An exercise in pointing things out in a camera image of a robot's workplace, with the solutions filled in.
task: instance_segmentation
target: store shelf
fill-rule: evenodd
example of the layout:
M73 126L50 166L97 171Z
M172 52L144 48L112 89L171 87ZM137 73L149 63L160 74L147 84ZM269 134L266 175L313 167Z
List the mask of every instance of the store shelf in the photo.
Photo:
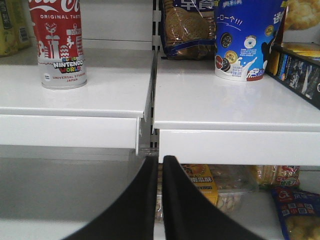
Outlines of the store shelf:
M1 240L59 240L105 211L143 160L0 159Z
M160 160L319 165L320 111L266 74L230 81L212 60L159 57L154 108Z
M320 174L318 171L301 171L300 181L302 190L320 194ZM244 195L241 208L227 215L266 240L284 240L275 203L270 192L254 192ZM164 231L164 225L156 223L154 239L165 240Z
M150 108L153 51L84 54L87 84L67 90L42 87L35 47L0 59L0 145L136 148Z

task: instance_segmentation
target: coca-cola can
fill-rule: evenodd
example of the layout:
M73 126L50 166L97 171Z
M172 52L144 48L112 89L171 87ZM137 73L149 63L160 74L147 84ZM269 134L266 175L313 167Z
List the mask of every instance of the coca-cola can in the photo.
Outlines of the coca-cola can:
M48 89L87 83L79 0L28 0L41 82Z

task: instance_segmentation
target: blue snack cup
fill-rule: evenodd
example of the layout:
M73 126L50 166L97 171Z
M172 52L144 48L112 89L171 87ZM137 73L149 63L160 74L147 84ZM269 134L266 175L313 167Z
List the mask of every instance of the blue snack cup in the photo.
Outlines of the blue snack cup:
M263 78L287 0L220 0L215 10L215 74L235 81Z

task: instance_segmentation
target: black box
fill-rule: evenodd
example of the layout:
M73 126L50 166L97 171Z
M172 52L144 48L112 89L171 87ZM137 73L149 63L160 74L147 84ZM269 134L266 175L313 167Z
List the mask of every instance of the black box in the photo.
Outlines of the black box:
M266 68L278 82L320 109L320 45L275 44Z

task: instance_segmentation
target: oreo cookie image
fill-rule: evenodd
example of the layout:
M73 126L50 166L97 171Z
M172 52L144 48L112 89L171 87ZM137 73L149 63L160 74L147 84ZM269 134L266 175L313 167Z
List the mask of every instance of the oreo cookie image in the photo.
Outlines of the oreo cookie image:
M231 43L232 43L232 36L231 36L231 34L228 33L228 32L225 32L224 34L222 34L220 43L221 43L221 46L222 46L223 48L225 48L225 49L228 48L228 47L231 45Z
M230 62L228 59L217 55L215 57L215 66L217 69L227 72L230 69Z

